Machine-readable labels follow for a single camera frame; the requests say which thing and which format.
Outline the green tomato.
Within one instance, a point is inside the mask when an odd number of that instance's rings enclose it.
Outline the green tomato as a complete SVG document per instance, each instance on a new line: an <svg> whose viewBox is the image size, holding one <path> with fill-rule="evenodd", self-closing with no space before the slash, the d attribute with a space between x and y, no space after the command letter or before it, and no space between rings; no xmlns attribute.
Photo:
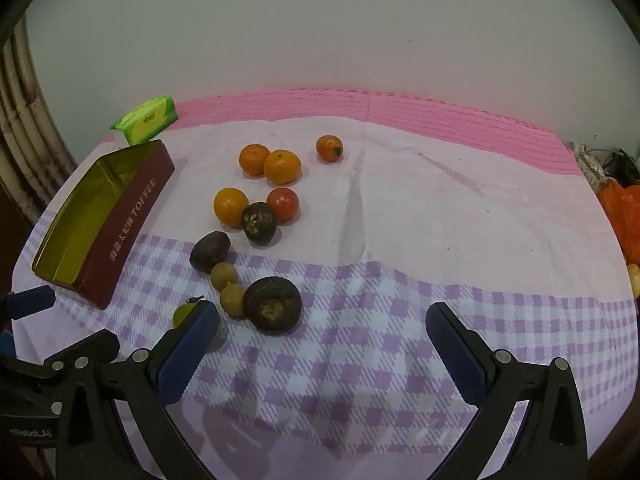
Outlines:
<svg viewBox="0 0 640 480"><path fill-rule="evenodd" d="M191 297L184 304L180 304L180 306L176 307L176 310L172 314L172 327L178 328L180 324L188 317L191 313L195 305L203 301L204 297ZM215 330L212 341L209 344L208 352L214 352L221 345L222 333L224 332L224 323L222 322L222 318L218 318L217 328Z"/></svg>

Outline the brown longan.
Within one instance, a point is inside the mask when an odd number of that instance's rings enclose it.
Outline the brown longan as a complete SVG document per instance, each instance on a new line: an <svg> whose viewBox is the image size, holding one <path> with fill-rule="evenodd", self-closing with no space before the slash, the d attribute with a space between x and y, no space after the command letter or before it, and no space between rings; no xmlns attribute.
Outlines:
<svg viewBox="0 0 640 480"><path fill-rule="evenodd" d="M241 284L228 284L220 293L222 310L224 310L230 318L244 318L243 297L244 288Z"/></svg>
<svg viewBox="0 0 640 480"><path fill-rule="evenodd" d="M228 285L236 284L239 281L238 271L228 262L217 263L210 271L209 278L213 288L218 292L222 292Z"/></svg>

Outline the large dark passion fruit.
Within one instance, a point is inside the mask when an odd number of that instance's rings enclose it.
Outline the large dark passion fruit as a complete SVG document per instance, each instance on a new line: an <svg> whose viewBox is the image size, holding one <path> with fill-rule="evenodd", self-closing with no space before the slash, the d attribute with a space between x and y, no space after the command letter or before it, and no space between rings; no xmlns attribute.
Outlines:
<svg viewBox="0 0 640 480"><path fill-rule="evenodd" d="M298 288L280 276L260 278L244 292L245 317L266 334L282 335L294 330L302 310Z"/></svg>

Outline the yellow orange fruit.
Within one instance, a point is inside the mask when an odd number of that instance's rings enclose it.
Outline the yellow orange fruit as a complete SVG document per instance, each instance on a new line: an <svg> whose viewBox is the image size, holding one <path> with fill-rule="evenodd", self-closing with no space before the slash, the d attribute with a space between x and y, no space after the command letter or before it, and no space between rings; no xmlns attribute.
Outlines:
<svg viewBox="0 0 640 480"><path fill-rule="evenodd" d="M239 229L248 198L238 188L222 188L215 196L213 211L217 219L232 229Z"/></svg>

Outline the red tomato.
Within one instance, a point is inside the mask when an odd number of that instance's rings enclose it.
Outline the red tomato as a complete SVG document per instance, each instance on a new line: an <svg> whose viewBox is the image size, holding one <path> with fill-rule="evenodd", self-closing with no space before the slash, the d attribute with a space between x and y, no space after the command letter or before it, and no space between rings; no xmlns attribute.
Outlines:
<svg viewBox="0 0 640 480"><path fill-rule="evenodd" d="M275 188L267 196L266 203L281 224L293 221L299 211L299 198L290 188Z"/></svg>

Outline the orange mandarin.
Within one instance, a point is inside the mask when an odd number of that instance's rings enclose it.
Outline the orange mandarin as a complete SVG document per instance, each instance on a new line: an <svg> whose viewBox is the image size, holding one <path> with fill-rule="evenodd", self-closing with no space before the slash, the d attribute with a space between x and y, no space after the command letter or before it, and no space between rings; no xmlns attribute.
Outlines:
<svg viewBox="0 0 640 480"><path fill-rule="evenodd" d="M264 175L274 184L284 185L295 182L302 171L300 159L287 150L271 152L264 163Z"/></svg>
<svg viewBox="0 0 640 480"><path fill-rule="evenodd" d="M264 174L265 162L270 155L269 148L262 144L248 144L239 154L239 165L244 174L250 177L261 177Z"/></svg>

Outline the red gold toffee tin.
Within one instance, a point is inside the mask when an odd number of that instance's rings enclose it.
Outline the red gold toffee tin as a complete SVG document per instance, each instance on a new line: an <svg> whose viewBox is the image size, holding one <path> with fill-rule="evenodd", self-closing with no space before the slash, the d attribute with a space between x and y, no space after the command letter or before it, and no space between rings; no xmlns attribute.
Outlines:
<svg viewBox="0 0 640 480"><path fill-rule="evenodd" d="M174 171L160 140L99 157L52 220L32 272L106 309L143 223Z"/></svg>

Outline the beige radiator pipes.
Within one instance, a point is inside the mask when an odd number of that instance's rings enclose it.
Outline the beige radiator pipes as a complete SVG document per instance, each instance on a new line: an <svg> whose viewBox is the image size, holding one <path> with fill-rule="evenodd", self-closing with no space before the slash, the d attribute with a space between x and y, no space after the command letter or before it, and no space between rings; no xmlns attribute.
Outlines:
<svg viewBox="0 0 640 480"><path fill-rule="evenodd" d="M34 224L77 168L49 112L21 18L1 48L1 191Z"/></svg>

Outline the green tissue pack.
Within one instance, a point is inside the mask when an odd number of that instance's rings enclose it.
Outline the green tissue pack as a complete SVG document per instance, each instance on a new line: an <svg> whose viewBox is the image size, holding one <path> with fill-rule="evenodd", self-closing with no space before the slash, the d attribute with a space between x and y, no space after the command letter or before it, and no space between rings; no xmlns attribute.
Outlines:
<svg viewBox="0 0 640 480"><path fill-rule="evenodd" d="M110 129L119 131L128 145L138 145L153 139L178 119L174 99L156 96L119 118Z"/></svg>

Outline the orange plastic bag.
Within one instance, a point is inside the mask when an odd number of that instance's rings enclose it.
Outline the orange plastic bag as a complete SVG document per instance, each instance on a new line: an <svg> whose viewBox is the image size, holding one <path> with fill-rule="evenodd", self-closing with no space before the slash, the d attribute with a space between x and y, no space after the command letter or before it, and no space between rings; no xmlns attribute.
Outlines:
<svg viewBox="0 0 640 480"><path fill-rule="evenodd" d="M623 188L616 180L597 192L598 200L611 222L626 261L638 264L640 261L640 202L639 187L631 185Z"/></svg>

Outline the small orange tomato far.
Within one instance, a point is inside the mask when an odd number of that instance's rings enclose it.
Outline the small orange tomato far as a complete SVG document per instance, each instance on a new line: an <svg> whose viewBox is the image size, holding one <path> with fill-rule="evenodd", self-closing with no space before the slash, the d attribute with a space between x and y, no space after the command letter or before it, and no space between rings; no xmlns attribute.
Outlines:
<svg viewBox="0 0 640 480"><path fill-rule="evenodd" d="M344 153L344 145L340 138L326 134L316 141L316 152L324 162L338 162Z"/></svg>

